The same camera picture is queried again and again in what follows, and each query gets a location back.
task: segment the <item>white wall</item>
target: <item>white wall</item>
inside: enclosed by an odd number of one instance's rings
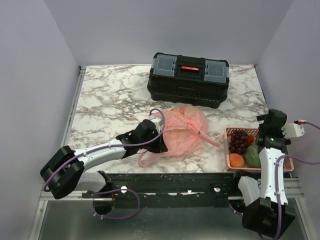
[[[256,64],[293,0],[45,0],[79,65],[156,52]]]
[[[269,108],[320,125],[320,1],[294,0],[257,66]],[[320,131],[292,141],[289,152],[320,162]],[[295,163],[314,225],[320,226],[320,165]]]
[[[1,0],[0,33],[0,239],[25,240],[79,68],[43,0]]]

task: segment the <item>basket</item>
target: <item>basket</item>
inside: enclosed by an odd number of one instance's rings
[[[225,156],[225,163],[227,166],[227,171],[236,172],[239,170],[244,170],[250,173],[261,173],[261,168],[251,168],[248,167],[246,164],[244,164],[243,167],[231,167],[230,166],[230,157],[229,157],[229,143],[231,134],[234,132],[234,130],[243,130],[249,135],[256,135],[258,133],[258,128],[249,128],[249,127],[226,127],[224,129],[224,156]],[[292,172],[295,169],[294,163],[292,161],[292,158],[286,157],[284,159],[283,163],[283,171],[284,172]]]

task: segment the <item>pink plastic bag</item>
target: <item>pink plastic bag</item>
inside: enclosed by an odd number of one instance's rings
[[[168,148],[167,152],[152,153],[149,159],[142,163],[145,153],[138,157],[138,164],[144,168],[159,158],[180,158],[197,150],[203,142],[219,147],[218,142],[207,135],[209,122],[206,116],[194,106],[175,107],[170,111],[163,111],[165,129],[163,141]]]

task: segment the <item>white marble surface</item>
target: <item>white marble surface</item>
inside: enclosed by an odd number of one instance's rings
[[[147,90],[150,65],[89,66],[86,69],[69,145],[84,149],[106,143],[135,129],[152,108],[168,110],[183,103],[153,101]],[[185,158],[162,158],[138,166],[138,155],[92,168],[109,173],[217,173],[226,169],[225,127],[258,127],[256,116],[267,106],[253,65],[230,66],[228,98],[218,109],[198,106],[209,120],[208,135],[220,143],[204,143]]]

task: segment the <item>bunch of grapes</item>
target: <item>bunch of grapes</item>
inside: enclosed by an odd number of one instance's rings
[[[231,154],[244,154],[247,150],[249,135],[243,130],[234,130],[231,134],[229,151]]]

